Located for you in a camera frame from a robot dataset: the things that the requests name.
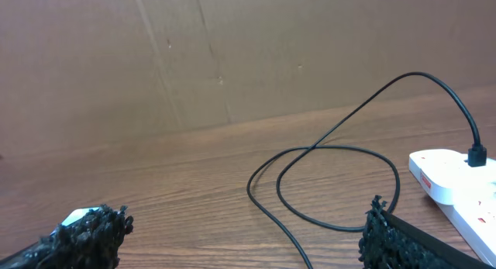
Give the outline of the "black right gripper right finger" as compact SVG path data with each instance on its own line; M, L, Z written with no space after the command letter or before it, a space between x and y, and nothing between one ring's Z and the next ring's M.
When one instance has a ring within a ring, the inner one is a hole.
M365 269L494 269L399 219L377 195L359 240Z

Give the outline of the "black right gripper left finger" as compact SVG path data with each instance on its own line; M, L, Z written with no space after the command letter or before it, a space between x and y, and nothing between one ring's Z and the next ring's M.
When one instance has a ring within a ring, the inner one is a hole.
M119 248L133 231L123 205L89 209L74 222L59 224L48 236L1 260L1 269L115 269Z

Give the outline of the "Galaxy S24 smartphone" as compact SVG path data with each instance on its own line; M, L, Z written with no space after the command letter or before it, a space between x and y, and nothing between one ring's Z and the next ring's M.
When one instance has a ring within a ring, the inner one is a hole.
M75 222L80 220L82 217L84 217L88 212L98 211L99 209L100 209L99 207L88 207L88 208L82 208L82 209L75 209L60 223L60 225L61 226L69 226L71 224L74 224Z

